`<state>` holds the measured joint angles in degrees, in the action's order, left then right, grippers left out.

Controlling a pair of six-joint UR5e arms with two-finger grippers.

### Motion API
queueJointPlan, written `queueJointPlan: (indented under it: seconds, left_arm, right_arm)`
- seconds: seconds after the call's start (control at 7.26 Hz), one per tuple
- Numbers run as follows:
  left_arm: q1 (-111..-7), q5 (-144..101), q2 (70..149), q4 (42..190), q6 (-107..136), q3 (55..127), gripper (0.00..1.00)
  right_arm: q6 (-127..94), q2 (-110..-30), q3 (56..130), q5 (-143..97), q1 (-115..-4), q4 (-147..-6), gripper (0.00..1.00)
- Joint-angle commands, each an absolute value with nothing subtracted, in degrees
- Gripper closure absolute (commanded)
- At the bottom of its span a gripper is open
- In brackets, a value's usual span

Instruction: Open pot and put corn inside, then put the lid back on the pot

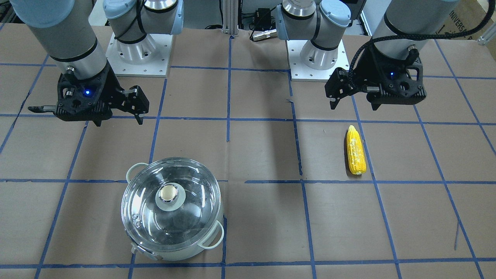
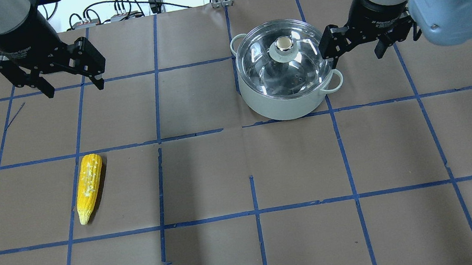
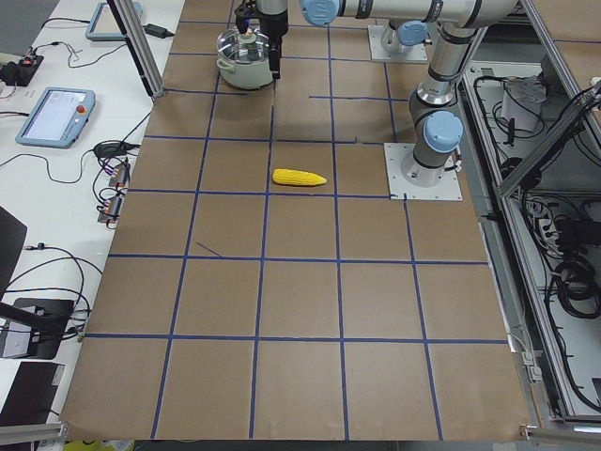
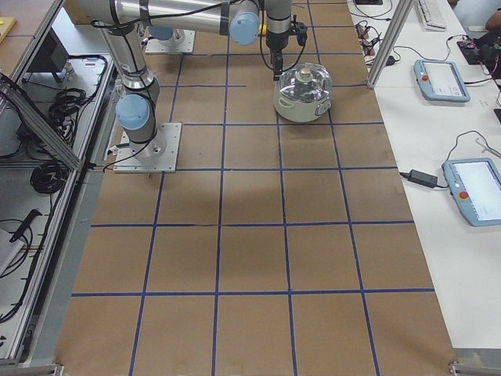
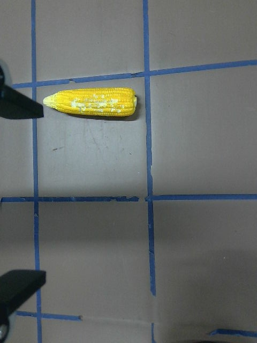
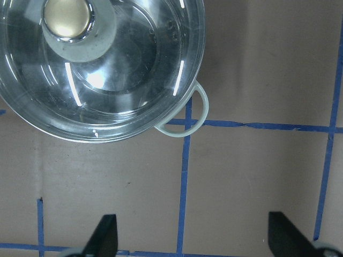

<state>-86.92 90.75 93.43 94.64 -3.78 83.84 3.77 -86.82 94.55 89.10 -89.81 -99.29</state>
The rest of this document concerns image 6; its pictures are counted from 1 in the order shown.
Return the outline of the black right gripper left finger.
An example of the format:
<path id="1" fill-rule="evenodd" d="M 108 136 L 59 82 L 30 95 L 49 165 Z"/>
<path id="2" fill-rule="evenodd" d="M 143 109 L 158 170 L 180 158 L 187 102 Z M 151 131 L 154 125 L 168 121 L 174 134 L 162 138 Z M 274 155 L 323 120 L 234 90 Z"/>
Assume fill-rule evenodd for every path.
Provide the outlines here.
<path id="1" fill-rule="evenodd" d="M 116 256 L 118 251 L 117 219 L 115 214 L 103 215 L 81 256 Z"/>

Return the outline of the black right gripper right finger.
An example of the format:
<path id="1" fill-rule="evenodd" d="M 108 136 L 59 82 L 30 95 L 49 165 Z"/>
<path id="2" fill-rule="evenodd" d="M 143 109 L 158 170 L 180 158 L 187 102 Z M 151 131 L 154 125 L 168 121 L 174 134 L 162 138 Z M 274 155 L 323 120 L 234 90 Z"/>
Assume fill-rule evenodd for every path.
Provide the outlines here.
<path id="1" fill-rule="evenodd" d="M 324 256 L 280 211 L 269 212 L 268 246 L 273 256 Z"/>

